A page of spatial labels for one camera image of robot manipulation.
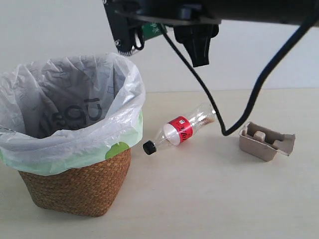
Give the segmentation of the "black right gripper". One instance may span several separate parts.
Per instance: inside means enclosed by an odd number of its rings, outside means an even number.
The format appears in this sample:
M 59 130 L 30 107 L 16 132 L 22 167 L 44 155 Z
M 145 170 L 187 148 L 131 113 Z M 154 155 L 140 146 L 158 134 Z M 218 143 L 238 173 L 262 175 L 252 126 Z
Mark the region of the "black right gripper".
M 179 25 L 175 39 L 188 52 L 193 67 L 209 64 L 210 40 L 222 20 L 208 12 L 201 0 L 104 0 L 114 44 L 120 55 L 144 49 L 143 22 Z

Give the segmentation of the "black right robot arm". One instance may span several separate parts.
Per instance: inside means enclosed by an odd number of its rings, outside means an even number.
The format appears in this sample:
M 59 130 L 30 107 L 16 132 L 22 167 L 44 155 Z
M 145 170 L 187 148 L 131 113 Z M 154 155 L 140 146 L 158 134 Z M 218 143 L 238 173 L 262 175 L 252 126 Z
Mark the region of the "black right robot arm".
M 104 9 L 118 52 L 143 50 L 148 22 L 173 28 L 193 67 L 209 64 L 211 38 L 222 20 L 299 25 L 319 5 L 317 0 L 105 0 Z

